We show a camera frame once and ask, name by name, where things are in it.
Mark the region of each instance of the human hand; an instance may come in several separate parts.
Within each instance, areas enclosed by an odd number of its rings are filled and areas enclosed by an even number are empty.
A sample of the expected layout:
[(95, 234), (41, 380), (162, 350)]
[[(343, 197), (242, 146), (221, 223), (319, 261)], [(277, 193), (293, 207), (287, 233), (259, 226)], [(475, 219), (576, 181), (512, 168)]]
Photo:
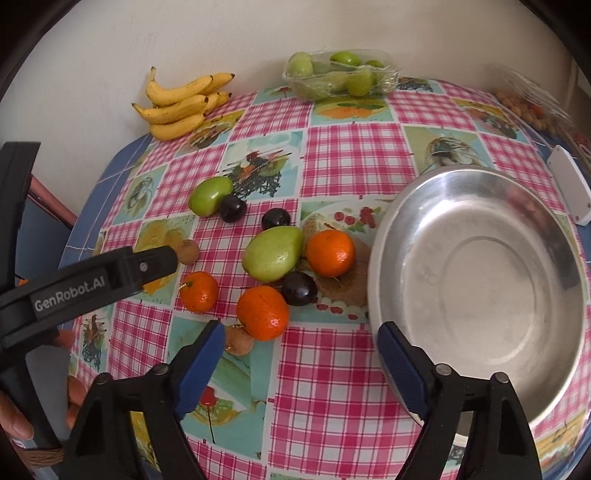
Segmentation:
[[(74, 344), (74, 334), (71, 330), (60, 330), (60, 336), (56, 345), (66, 350), (71, 350)], [(66, 425), (72, 429), (80, 406), (84, 402), (86, 389), (82, 382), (75, 377), (68, 376), (67, 381), (69, 407), (66, 413)], [(33, 438), (33, 426), (25, 416), (16, 408), (10, 398), (0, 392), (0, 426), (10, 436), (20, 440), (31, 440)]]

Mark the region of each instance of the blue gripper pad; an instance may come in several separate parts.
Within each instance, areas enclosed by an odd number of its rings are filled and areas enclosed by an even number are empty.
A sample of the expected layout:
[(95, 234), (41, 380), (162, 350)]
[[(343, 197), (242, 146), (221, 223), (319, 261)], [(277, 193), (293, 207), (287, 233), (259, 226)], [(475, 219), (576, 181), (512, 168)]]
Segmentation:
[(216, 322), (201, 350), (178, 383), (178, 402), (174, 412), (179, 419), (197, 407), (203, 390), (207, 386), (217, 363), (222, 357), (226, 343), (226, 333), (221, 322)]
[(386, 324), (378, 330), (378, 352), (409, 411), (423, 420), (429, 414), (427, 386), (398, 339)]

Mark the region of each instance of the banana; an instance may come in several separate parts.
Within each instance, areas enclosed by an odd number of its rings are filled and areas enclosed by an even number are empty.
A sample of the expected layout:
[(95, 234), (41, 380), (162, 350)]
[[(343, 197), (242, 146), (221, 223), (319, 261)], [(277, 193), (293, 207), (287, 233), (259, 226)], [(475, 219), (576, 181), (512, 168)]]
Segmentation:
[(212, 93), (211, 95), (207, 96), (207, 106), (205, 107), (205, 110), (203, 111), (203, 115), (207, 115), (209, 112), (211, 112), (215, 107), (217, 107), (217, 103), (219, 102), (220, 99), (220, 94), (219, 93)]
[(204, 91), (201, 92), (202, 94), (209, 95), (210, 93), (216, 92), (223, 86), (230, 83), (232, 79), (235, 77), (235, 75), (233, 73), (220, 72), (215, 73), (214, 75), (212, 75), (212, 77), (212, 82), (209, 84), (207, 88), (205, 88)]
[(203, 123), (203, 113), (196, 113), (168, 125), (150, 125), (150, 133), (157, 140), (173, 140), (195, 130)]
[(227, 104), (232, 97), (232, 94), (229, 92), (218, 92), (220, 94), (220, 98), (217, 101), (216, 108), (220, 108), (222, 105)]
[(183, 85), (182, 87), (166, 89), (156, 83), (156, 68), (150, 69), (150, 80), (146, 85), (146, 95), (152, 102), (158, 106), (169, 106), (181, 102), (190, 96), (201, 93), (205, 88), (211, 85), (212, 75), (199, 77), (197, 80)]
[(182, 102), (162, 108), (141, 108), (137, 103), (132, 103), (131, 106), (148, 123), (162, 125), (171, 124), (190, 115), (203, 112), (208, 101), (209, 99), (204, 95), (193, 95), (185, 98)]

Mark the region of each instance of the plastic container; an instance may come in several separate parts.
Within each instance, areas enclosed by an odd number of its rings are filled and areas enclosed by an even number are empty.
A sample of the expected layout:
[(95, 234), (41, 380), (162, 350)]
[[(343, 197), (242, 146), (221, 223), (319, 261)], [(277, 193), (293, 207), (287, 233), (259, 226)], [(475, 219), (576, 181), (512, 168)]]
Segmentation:
[(558, 100), (535, 81), (498, 63), (493, 68), (504, 81), (504, 87), (495, 92), (497, 100), (534, 130), (555, 137), (557, 131), (573, 126)]
[[(338, 51), (352, 53), (361, 64), (355, 67), (331, 61), (330, 57)], [(379, 61), (384, 68), (365, 64), (370, 60)], [(388, 53), (381, 50), (298, 52), (285, 62), (283, 68), (284, 81), (296, 97), (305, 102), (343, 95), (362, 98), (392, 93), (399, 76), (398, 66)]]

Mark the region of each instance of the metal bowl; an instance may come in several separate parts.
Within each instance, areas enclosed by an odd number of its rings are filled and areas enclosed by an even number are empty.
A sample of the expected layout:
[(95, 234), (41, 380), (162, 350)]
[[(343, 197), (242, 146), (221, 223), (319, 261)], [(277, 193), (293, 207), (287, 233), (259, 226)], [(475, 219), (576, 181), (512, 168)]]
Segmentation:
[[(533, 428), (564, 394), (581, 355), (578, 256), (552, 212), (512, 178), (474, 166), (434, 170), (397, 196), (376, 233), (374, 341), (394, 320), (435, 364), (478, 378), (506, 372)], [(469, 426), (470, 414), (456, 444), (465, 445)]]

